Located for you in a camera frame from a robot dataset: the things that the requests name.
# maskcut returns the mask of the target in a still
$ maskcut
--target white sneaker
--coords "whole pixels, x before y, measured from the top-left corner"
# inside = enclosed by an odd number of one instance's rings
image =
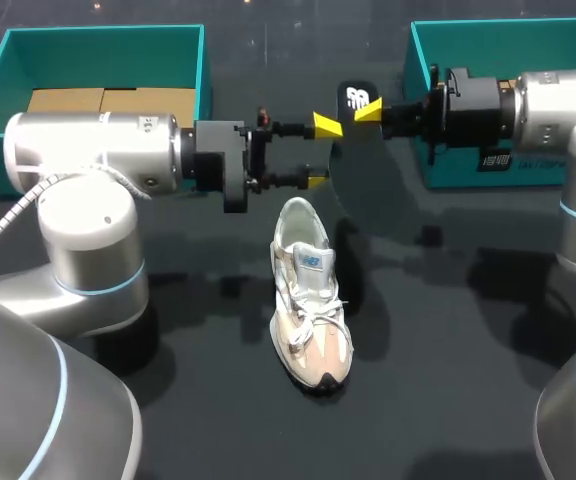
[[[289,200],[270,244],[277,309],[270,335],[286,370],[302,385],[333,390],[350,370],[353,346],[335,278],[335,252],[315,209]]]

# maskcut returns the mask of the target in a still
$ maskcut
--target robotic arm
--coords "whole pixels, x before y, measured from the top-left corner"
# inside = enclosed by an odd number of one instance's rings
[[[0,234],[38,200],[50,264],[0,277],[0,304],[58,338],[133,324],[146,310],[148,285],[132,196],[221,192],[225,212],[245,212],[248,192],[305,189],[327,176],[307,165],[271,172],[265,146],[277,136],[340,136],[336,122],[315,113],[312,125],[282,124],[263,109],[258,117],[254,127],[179,128],[164,114],[15,115],[4,158],[24,197],[0,221]]]
[[[415,103],[384,106],[381,99],[355,114],[379,122],[384,138],[421,137],[435,148],[488,149],[511,140],[515,151],[567,157],[561,198],[561,243],[557,258],[576,274],[576,70],[524,73],[516,80],[472,78],[448,69]],[[576,355],[543,391],[535,414],[534,445],[549,480],[576,480]]]

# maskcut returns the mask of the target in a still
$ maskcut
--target dark table surface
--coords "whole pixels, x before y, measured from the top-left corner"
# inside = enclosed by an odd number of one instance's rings
[[[258,105],[334,115],[337,84],[356,76],[220,69],[214,118],[252,121]],[[397,68],[361,77],[388,92]],[[326,165],[330,148],[276,141],[269,158]],[[355,344],[348,385],[328,399],[293,386],[268,333],[268,245],[297,192],[253,196],[247,215],[224,215],[218,195],[139,205],[162,330],[154,360],[124,378],[143,413],[139,478],[541,478],[533,411],[576,350],[576,280],[553,268],[558,192],[429,192],[408,143],[388,149],[345,159],[334,189],[304,195],[337,249]],[[0,273],[45,260],[31,210],[0,241]]]

